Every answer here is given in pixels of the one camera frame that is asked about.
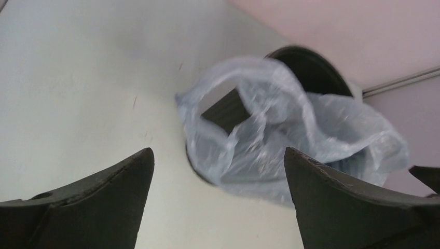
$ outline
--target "dark green object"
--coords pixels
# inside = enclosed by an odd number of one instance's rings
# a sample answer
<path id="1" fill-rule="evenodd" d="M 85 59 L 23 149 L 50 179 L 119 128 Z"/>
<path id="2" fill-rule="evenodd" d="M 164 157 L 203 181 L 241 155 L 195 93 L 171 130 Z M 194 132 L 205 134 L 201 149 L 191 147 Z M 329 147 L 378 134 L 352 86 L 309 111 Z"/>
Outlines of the dark green object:
<path id="1" fill-rule="evenodd" d="M 440 248 L 440 198 L 369 184 L 293 148 L 284 166 L 305 249 Z"/>
<path id="2" fill-rule="evenodd" d="M 0 248 L 134 248 L 153 170 L 147 148 L 31 200 L 0 202 Z"/>

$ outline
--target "plastic bag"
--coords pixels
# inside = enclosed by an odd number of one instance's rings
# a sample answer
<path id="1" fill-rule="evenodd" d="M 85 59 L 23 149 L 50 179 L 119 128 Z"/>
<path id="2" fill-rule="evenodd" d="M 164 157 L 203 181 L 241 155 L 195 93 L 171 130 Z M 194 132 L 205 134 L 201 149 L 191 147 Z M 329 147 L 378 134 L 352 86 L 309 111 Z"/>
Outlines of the plastic bag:
<path id="1" fill-rule="evenodd" d="M 228 135 L 201 118 L 198 105 L 213 88 L 238 83 L 251 115 Z M 305 93 L 293 73 L 272 59 L 234 58 L 176 95 L 194 169 L 237 195 L 293 206 L 284 171 L 286 147 L 369 183 L 408 165 L 408 149 L 390 123 L 369 106 L 338 95 Z"/>

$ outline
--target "clear plastic bag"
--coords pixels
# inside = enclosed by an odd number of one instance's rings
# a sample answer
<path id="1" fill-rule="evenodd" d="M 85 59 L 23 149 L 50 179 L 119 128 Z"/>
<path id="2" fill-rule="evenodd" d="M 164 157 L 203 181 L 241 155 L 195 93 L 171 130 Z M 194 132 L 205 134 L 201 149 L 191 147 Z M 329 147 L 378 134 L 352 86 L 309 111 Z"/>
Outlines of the clear plastic bag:
<path id="1" fill-rule="evenodd" d="M 226 81 L 238 83 L 251 115 L 228 135 L 204 120 L 199 102 Z M 408 165 L 408 148 L 390 123 L 350 97 L 305 93 L 284 64 L 233 58 L 176 96 L 194 169 L 225 191 L 293 206 L 284 171 L 286 147 L 332 168 L 382 186 Z"/>

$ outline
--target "black trash can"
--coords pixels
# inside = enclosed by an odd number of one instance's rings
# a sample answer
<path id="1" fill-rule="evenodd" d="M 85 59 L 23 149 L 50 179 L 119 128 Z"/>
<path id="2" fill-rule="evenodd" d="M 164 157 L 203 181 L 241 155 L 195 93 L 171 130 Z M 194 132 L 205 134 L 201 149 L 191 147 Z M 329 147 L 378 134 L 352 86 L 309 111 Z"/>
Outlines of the black trash can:
<path id="1" fill-rule="evenodd" d="M 266 57 L 279 60 L 290 68 L 306 92 L 353 97 L 347 83 L 338 71 L 321 55 L 310 49 L 287 46 L 268 54 Z M 228 134 L 233 131 L 236 125 L 250 116 L 236 89 L 230 91 L 202 114 L 204 119 L 218 125 Z M 209 183 L 196 170 L 194 171 Z"/>

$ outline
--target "metal rod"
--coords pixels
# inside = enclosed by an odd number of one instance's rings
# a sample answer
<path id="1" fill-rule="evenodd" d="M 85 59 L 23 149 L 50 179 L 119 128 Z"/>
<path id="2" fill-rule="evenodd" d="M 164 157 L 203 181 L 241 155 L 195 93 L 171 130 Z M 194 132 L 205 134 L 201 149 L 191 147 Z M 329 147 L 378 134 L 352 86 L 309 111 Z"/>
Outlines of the metal rod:
<path id="1" fill-rule="evenodd" d="M 411 84 L 419 83 L 427 79 L 432 79 L 440 76 L 440 66 L 433 67 L 431 69 L 418 72 L 400 79 L 396 79 L 387 83 L 380 84 L 375 87 L 367 88 L 363 91 L 363 98 L 377 95 L 383 92 L 391 91 L 396 88 L 408 86 Z"/>

